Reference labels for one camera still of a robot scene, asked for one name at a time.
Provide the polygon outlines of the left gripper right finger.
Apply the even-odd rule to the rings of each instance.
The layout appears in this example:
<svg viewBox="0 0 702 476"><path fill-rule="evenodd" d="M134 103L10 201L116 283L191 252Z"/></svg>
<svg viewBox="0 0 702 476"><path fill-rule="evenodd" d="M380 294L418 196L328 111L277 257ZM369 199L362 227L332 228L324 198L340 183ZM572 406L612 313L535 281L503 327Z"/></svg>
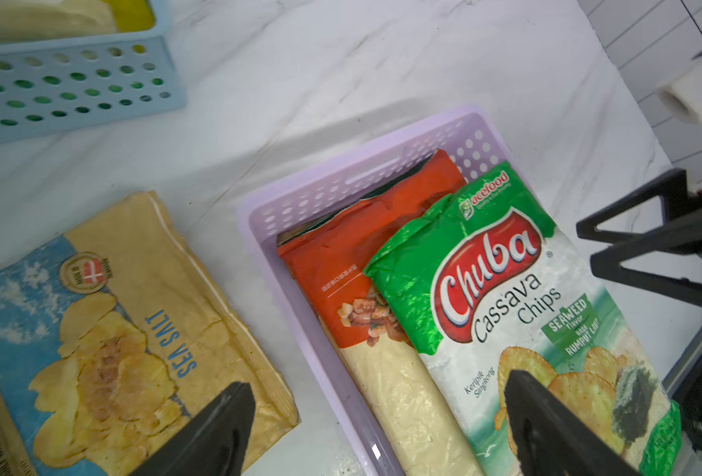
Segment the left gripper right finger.
<svg viewBox="0 0 702 476"><path fill-rule="evenodd" d="M505 395L525 476L639 475L532 374L512 371Z"/></svg>

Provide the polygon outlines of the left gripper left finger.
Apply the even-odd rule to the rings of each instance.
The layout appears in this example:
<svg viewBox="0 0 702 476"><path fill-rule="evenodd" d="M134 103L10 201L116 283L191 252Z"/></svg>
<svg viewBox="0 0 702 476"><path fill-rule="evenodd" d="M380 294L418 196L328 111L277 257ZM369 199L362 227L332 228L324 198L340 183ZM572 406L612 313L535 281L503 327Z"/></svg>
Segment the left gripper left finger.
<svg viewBox="0 0 702 476"><path fill-rule="evenodd" d="M240 475L255 410L248 383L229 385L132 476Z"/></svg>

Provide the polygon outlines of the green Chuba cassava chips bag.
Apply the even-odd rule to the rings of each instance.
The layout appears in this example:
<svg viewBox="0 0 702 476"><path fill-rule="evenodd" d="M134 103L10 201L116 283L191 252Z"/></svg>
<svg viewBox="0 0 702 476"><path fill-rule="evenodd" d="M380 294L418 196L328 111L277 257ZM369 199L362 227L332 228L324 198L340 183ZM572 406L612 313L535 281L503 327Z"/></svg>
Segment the green Chuba cassava chips bag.
<svg viewBox="0 0 702 476"><path fill-rule="evenodd" d="M365 273L487 475L517 475L505 390L532 374L644 475L668 475L680 411L602 283L513 167L400 229Z"/></svg>

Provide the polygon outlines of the purple plastic basket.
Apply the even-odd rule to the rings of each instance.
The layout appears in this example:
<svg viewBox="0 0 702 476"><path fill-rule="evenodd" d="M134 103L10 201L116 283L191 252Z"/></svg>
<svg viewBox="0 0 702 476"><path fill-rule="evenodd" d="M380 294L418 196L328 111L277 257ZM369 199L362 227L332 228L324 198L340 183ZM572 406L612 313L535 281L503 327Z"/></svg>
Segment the purple plastic basket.
<svg viewBox="0 0 702 476"><path fill-rule="evenodd" d="M239 212L246 239L286 311L323 393L362 465L379 475L398 474L402 466L320 319L279 256L277 237L356 202L438 150L448 154L462 174L464 186L507 163L533 193L489 117L475 106L466 106L264 186L245 200Z"/></svg>

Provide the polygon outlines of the beige red cassava chips bag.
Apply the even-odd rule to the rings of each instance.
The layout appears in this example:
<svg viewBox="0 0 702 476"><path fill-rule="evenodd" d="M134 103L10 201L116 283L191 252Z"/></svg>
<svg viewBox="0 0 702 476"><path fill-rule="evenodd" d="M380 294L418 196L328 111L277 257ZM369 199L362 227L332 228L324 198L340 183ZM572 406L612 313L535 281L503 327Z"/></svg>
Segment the beige red cassava chips bag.
<svg viewBox="0 0 702 476"><path fill-rule="evenodd" d="M448 154L438 150L382 196L278 247L408 475L479 475L482 469L400 321L363 270L400 228L464 184Z"/></svg>

